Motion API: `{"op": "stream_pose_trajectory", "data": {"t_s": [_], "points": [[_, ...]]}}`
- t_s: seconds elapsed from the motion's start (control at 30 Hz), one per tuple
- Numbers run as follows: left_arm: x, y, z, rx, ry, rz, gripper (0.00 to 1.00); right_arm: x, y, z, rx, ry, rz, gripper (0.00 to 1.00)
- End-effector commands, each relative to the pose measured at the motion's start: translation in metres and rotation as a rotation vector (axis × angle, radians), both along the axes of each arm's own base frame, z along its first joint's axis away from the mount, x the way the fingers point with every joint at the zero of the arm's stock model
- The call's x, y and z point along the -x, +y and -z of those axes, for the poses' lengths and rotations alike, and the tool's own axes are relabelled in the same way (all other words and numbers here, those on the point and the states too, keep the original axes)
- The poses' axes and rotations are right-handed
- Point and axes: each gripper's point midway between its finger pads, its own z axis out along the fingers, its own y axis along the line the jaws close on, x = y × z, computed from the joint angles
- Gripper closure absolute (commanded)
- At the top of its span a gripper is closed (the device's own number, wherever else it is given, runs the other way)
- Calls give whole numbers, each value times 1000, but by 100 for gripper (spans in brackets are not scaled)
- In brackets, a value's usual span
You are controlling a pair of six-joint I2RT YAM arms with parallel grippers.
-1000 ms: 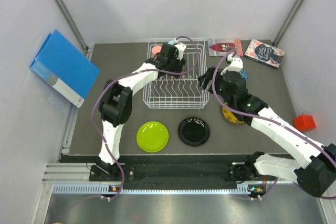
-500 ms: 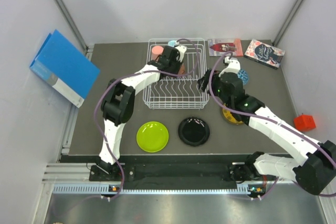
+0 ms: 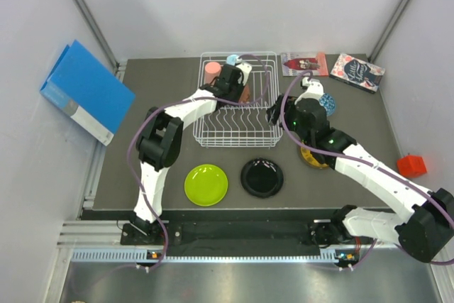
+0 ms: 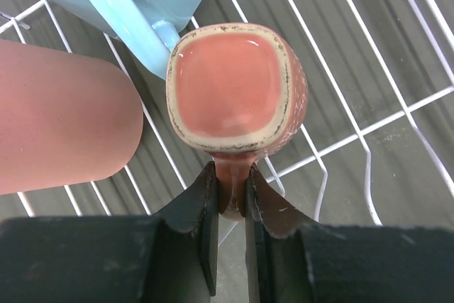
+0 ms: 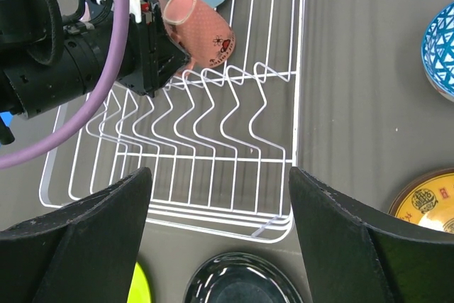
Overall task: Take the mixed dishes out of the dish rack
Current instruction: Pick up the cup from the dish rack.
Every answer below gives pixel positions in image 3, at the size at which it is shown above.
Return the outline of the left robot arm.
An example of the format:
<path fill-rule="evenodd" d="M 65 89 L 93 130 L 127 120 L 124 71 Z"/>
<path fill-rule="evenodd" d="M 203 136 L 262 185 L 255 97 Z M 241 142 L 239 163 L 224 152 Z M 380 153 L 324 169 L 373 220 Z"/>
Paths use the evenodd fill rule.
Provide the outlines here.
<path fill-rule="evenodd" d="M 133 175 L 139 184 L 139 198 L 131 225 L 144 243 L 154 243 L 160 237 L 161 228 L 156 222 L 162 213 L 165 178 L 179 157 L 184 129 L 226 104 L 238 103 L 251 70 L 252 66 L 244 61 L 225 64 L 219 76 L 200 86 L 190 97 L 148 111 L 133 140 L 140 174 Z"/>

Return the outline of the lime green plate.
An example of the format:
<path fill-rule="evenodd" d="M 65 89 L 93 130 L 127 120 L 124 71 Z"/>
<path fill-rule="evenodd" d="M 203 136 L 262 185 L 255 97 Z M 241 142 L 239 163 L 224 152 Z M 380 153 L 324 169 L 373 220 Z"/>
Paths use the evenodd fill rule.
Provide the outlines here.
<path fill-rule="evenodd" d="M 228 191 L 228 177 L 216 165 L 203 164 L 193 168 L 185 178 L 187 199 L 202 207 L 218 204 Z"/>

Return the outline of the yellow patterned plate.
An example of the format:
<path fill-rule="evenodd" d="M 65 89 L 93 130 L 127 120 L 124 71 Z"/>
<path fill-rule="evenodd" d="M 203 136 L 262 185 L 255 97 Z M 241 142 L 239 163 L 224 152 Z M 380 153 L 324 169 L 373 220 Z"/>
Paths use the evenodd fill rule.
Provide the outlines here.
<path fill-rule="evenodd" d="M 326 163 L 320 163 L 315 159 L 315 157 L 311 154 L 309 150 L 306 148 L 300 147 L 299 149 L 299 156 L 302 158 L 302 160 L 310 167 L 319 169 L 319 170 L 324 170 L 329 168 L 329 166 Z"/>

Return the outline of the black plate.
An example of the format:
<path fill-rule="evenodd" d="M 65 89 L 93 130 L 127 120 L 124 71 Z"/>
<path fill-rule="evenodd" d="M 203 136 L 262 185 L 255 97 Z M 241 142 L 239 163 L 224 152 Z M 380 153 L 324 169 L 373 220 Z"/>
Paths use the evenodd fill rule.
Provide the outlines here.
<path fill-rule="evenodd" d="M 240 173 L 243 189 L 250 195 L 266 199 L 276 195 L 284 184 L 281 167 L 266 158 L 256 158 L 244 164 Z"/>

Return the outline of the blue triangle pattern bowl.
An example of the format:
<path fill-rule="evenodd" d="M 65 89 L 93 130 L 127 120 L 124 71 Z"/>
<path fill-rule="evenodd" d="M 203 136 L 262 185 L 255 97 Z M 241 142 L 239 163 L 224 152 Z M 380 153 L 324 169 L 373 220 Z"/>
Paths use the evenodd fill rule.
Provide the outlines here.
<path fill-rule="evenodd" d="M 336 111 L 336 101 L 330 94 L 325 93 L 319 99 L 319 103 L 326 110 L 327 116 L 333 115 L 334 112 Z"/>

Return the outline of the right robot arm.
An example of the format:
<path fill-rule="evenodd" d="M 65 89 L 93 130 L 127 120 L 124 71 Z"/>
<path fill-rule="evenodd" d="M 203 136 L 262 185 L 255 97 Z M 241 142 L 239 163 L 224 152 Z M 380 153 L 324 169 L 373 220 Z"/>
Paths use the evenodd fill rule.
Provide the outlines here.
<path fill-rule="evenodd" d="M 281 94 L 267 110 L 267 121 L 279 124 L 318 162 L 361 184 L 391 209 L 339 209 L 331 218 L 331 235 L 337 242 L 356 236 L 380 239 L 431 263 L 453 238 L 453 195 L 414 184 L 372 157 L 354 138 L 330 126 L 318 100 Z"/>

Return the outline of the salmon dotted mug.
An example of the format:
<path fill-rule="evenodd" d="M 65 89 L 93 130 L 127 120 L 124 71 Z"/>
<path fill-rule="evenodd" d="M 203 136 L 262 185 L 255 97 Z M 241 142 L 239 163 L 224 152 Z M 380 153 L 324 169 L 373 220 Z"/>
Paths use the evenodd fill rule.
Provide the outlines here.
<path fill-rule="evenodd" d="M 249 85 L 245 85 L 243 92 L 238 100 L 239 103 L 249 103 L 250 102 L 250 87 Z"/>

